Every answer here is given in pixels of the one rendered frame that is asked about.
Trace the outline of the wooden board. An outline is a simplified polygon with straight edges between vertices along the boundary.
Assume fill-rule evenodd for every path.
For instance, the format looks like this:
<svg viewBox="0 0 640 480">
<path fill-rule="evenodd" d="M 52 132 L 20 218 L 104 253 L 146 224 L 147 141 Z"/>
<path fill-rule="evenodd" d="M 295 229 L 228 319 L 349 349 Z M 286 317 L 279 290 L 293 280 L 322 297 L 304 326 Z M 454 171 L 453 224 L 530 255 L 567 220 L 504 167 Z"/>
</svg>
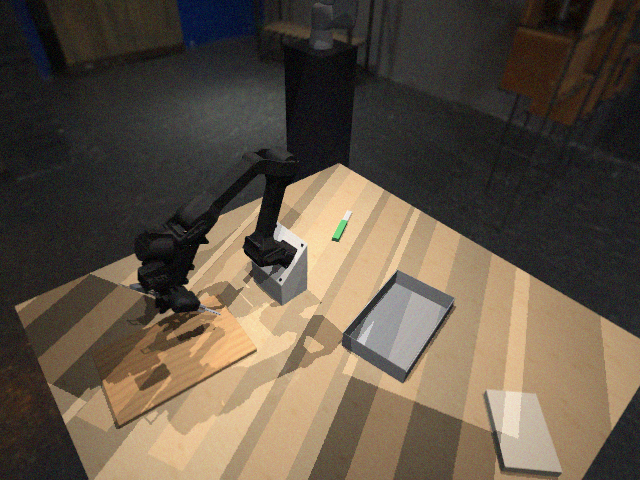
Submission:
<svg viewBox="0 0 640 480">
<path fill-rule="evenodd" d="M 174 313 L 92 352 L 119 428 L 257 352 L 218 294 L 221 313 Z"/>
</svg>

